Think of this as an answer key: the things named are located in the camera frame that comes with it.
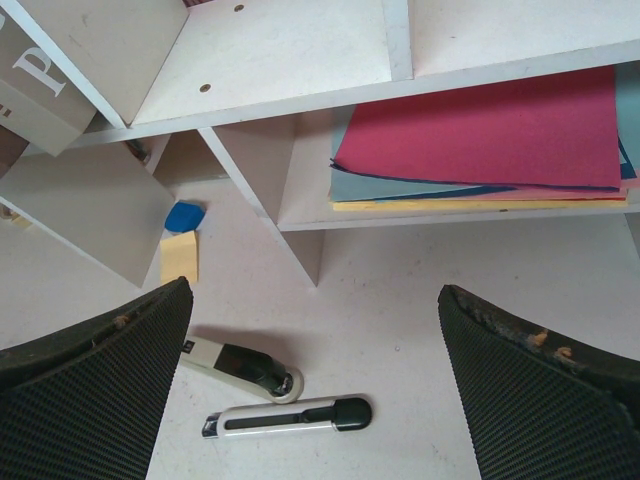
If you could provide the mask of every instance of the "colored paper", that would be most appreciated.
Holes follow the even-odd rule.
[[[621,190],[631,190],[632,188],[640,188],[640,171],[635,172],[638,177],[622,180]]]
[[[548,190],[544,188],[524,188],[503,193],[489,193],[478,200],[487,201],[591,201],[591,200],[625,200],[627,190],[617,192],[565,192],[562,190]]]
[[[614,69],[358,105],[346,169],[433,182],[618,189]]]
[[[398,199],[402,197],[449,198],[512,190],[509,187],[448,185],[443,183],[393,180],[331,169],[332,202]]]
[[[189,284],[198,282],[198,237],[191,231],[165,238],[160,242],[162,285],[179,277],[186,277]]]
[[[446,210],[540,210],[548,208],[616,208],[626,207],[626,199],[598,199],[598,200],[395,200],[395,201],[368,201],[368,202],[336,202],[331,204],[334,211],[339,212],[410,212],[410,211],[434,211]]]
[[[20,228],[29,228],[32,225],[32,223],[29,220],[27,220],[21,215],[18,215],[17,213],[15,213],[11,218],[11,223],[19,226]]]
[[[640,62],[616,65],[616,111],[623,151],[640,168]]]
[[[355,105],[347,105],[346,107],[336,107],[333,109],[333,132],[331,135],[331,158],[336,158],[342,140],[347,133],[349,123],[353,112],[356,110]]]

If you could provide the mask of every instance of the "shelf board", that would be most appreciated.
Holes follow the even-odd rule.
[[[622,63],[639,20],[637,0],[415,0],[414,73],[456,88]]]
[[[317,94],[391,80],[380,2],[217,0],[189,18],[134,125],[217,112],[213,124],[317,108]],[[210,85],[202,93],[200,88]]]
[[[153,176],[167,188],[226,178],[227,174],[197,131],[171,135]]]
[[[640,192],[619,208],[557,208],[538,210],[483,210],[443,212],[336,212],[329,203],[331,110],[299,116],[278,228],[281,231],[453,223],[517,218],[564,217],[640,211]]]
[[[132,124],[137,136],[640,59],[636,0],[416,0],[415,79],[396,82],[380,5],[236,5],[190,9]]]

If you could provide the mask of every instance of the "yellow sticky note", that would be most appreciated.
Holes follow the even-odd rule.
[[[29,228],[31,226],[31,222],[29,220],[17,214],[13,217],[11,223],[18,225],[20,228]]]
[[[190,284],[198,281],[198,237],[187,232],[160,242],[162,254],[162,285],[178,277],[187,277]]]

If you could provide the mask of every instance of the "red paper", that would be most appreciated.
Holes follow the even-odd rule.
[[[614,68],[358,105],[335,160],[403,179],[617,189]]]

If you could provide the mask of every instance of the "blue paper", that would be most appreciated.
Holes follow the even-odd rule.
[[[629,180],[631,178],[638,178],[636,170],[627,155],[627,151],[622,145],[622,141],[618,138],[618,150],[620,151],[620,178],[622,180]]]
[[[336,158],[338,149],[347,133],[349,122],[355,111],[355,105],[337,107],[333,109],[333,135],[331,137],[331,158]]]
[[[506,192],[510,187],[461,186],[410,182],[372,177],[331,169],[331,201],[400,200],[409,198],[454,198]]]
[[[616,65],[616,112],[621,152],[640,168],[640,62]]]

